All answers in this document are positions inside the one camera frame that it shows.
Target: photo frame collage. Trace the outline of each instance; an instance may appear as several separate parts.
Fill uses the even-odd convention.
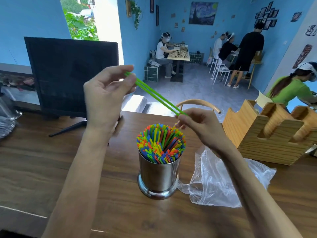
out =
[[[276,10],[275,8],[272,8],[273,2],[270,2],[267,7],[261,8],[261,11],[258,12],[255,16],[257,24],[259,22],[264,23],[263,30],[268,30],[270,27],[275,27],[277,19],[271,19],[276,18],[279,10]]]

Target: computer monitor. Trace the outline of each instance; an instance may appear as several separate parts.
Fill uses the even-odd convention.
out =
[[[83,84],[119,64],[116,42],[24,37],[41,110],[86,117]]]

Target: stainless steel cup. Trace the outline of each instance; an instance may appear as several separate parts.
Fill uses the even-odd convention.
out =
[[[169,164],[155,164],[146,160],[139,149],[140,172],[138,185],[147,197],[163,200],[170,197],[177,189],[178,165],[181,156]]]

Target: green shirt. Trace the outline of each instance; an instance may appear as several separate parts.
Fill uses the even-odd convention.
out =
[[[285,77],[287,76],[280,77],[278,80],[276,80],[272,89],[281,79]],[[270,97],[272,89],[266,94],[267,97]],[[306,98],[306,97],[313,97],[313,94],[310,91],[309,87],[299,79],[293,79],[290,84],[288,84],[285,88],[283,88],[278,95],[271,98],[271,100],[274,103],[283,103],[287,106],[288,102],[291,101],[296,96],[299,99]]]

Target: jeans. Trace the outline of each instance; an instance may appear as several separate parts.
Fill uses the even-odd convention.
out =
[[[155,61],[161,65],[165,65],[165,76],[171,77],[173,71],[173,60],[167,58],[155,59]]]

